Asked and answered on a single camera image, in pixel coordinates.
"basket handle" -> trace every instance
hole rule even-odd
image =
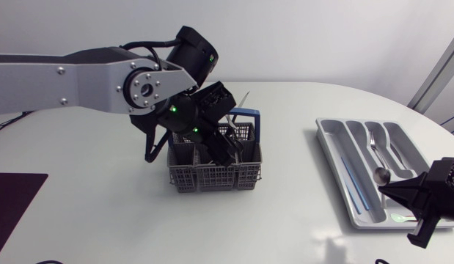
[[[255,141],[259,143],[261,135],[261,114],[258,110],[235,107],[228,114],[255,118]]]

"gray plastic basket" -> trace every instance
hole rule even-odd
[[[255,118],[259,127],[260,115],[257,110],[235,109],[237,115],[248,115]],[[236,156],[235,162],[228,167],[217,166],[212,162],[207,147],[195,144],[182,136],[173,134],[173,143],[168,150],[168,166],[171,184],[178,192],[192,191],[228,191],[252,190],[261,179],[261,147],[259,131],[250,122],[235,124],[238,128],[237,137],[244,146],[241,157]],[[219,131],[223,134],[228,124],[220,124]]]
[[[196,191],[196,173],[193,170],[194,144],[174,144],[168,149],[170,183],[178,192]]]

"silver bolt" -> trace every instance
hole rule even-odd
[[[58,67],[57,68],[57,73],[60,74],[60,75],[64,75],[65,69],[63,67]]]

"metal frame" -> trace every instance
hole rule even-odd
[[[454,76],[454,38],[408,107],[424,114]]]

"white wall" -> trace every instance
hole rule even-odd
[[[328,82],[407,104],[454,36],[454,0],[0,0],[0,53],[171,40],[182,25],[219,52],[210,81]]]

